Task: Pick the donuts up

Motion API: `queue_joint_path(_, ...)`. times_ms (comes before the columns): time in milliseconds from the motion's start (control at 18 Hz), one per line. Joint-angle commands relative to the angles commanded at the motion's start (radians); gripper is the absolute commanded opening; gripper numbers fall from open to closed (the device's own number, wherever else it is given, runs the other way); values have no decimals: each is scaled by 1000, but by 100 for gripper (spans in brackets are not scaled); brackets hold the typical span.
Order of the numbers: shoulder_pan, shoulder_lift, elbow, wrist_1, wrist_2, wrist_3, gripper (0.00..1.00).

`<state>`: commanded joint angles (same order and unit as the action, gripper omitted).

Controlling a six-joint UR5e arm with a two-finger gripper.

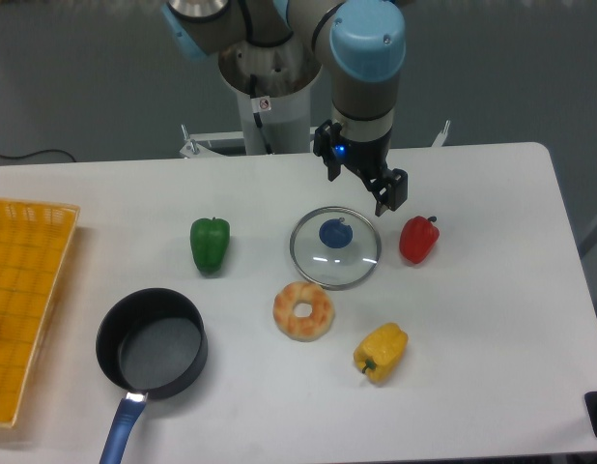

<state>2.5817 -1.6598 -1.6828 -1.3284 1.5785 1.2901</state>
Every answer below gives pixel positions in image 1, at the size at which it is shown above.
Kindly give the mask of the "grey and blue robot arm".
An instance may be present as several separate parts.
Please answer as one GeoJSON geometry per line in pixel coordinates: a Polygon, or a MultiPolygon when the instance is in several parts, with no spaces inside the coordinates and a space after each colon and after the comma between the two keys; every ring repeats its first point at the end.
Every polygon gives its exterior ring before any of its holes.
{"type": "Polygon", "coordinates": [[[252,153],[312,150],[330,179],[354,173],[378,213],[408,197],[387,165],[406,25],[392,1],[166,1],[183,53],[215,56],[252,153]]]}

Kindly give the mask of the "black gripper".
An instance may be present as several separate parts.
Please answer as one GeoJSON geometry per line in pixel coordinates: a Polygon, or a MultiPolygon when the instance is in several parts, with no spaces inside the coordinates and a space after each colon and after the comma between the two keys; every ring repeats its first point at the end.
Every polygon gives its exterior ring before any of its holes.
{"type": "Polygon", "coordinates": [[[333,182],[345,166],[374,196],[377,217],[395,212],[408,199],[408,173],[387,168],[390,134],[391,130],[373,140],[357,141],[343,136],[342,125],[331,120],[324,121],[314,134],[313,153],[327,167],[328,180],[333,182]]]}

